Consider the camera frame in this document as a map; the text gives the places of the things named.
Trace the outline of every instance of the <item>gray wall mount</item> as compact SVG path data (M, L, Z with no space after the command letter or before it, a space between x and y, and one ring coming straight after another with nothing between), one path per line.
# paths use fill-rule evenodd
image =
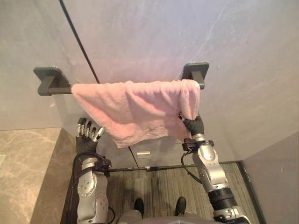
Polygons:
M71 85L59 68L36 67L33 72L42 82L37 89L40 96L71 94Z
M189 63L184 66L182 79L193 79L198 82L200 89L205 88L205 77L209 69L208 62Z

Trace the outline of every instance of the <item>striped carpet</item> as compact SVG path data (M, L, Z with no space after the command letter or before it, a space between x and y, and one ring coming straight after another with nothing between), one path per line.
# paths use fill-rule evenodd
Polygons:
M252 224L258 224L251 198L236 163L222 164L236 201L241 205ZM196 167L189 170L198 175ZM187 200L186 211L205 219L213 219L213 208L202 187L184 169L159 171L118 171L108 178L108 201L115 210L116 219L126 210L133 209L135 200L144 201L144 217L173 216L177 199Z

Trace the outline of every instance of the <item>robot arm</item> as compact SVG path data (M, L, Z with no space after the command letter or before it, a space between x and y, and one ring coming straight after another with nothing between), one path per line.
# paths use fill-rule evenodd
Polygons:
M214 209L214 220L222 223L250 224L241 206L237 205L225 173L218 162L214 143L207 141L204 135L202 119L198 116L195 120L182 120L192 135L192 140L184 140L183 149L192 153L193 162L199 171L199 179Z
M82 170L78 178L79 204L77 208L78 224L106 223L108 199L106 195L108 168L111 161L96 154L96 146L105 129L96 132L91 122L80 118L77 124L77 156L82 160Z

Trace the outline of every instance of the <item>black shoe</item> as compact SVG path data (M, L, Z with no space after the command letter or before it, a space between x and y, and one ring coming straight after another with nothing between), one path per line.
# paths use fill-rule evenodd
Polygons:
M140 211L142 217L144 214L144 204L141 198L137 198L134 204L134 209Z
M180 197L177 201L177 206L174 215L184 214L186 211L187 202L184 197Z

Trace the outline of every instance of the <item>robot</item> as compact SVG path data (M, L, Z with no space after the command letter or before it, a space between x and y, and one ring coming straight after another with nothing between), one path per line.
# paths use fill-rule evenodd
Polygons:
M250 224L244 215L241 206L237 205L234 194L229 187L225 173L218 162L218 155L214 150L214 143L207 140L204 135L204 125L200 116L195 120L184 119L179 116L185 126L191 132L191 139L185 139L182 146L185 153L181 157L181 163L187 173L202 184L209 196L214 209L214 220L219 223L228 224ZM107 177L111 161L96 153L96 146L100 141L105 128L98 131L91 129L91 122L86 125L86 119L80 118L77 125L76 147L77 156L73 163L73 174L71 178L71 193L67 204L67 224L74 223L70 219L72 198L79 197L77 207L77 224L105 224L107 212L110 209L106 195ZM199 177L188 171L184 165L184 157L192 154L194 164L198 168ZM79 175L75 175L74 167L76 161L82 161ZM143 219L143 202L138 199L135 210L123 213L117 220L117 224L208 224L214 221L203 220L192 213L185 213L186 200L178 199L175 216L153 217Z

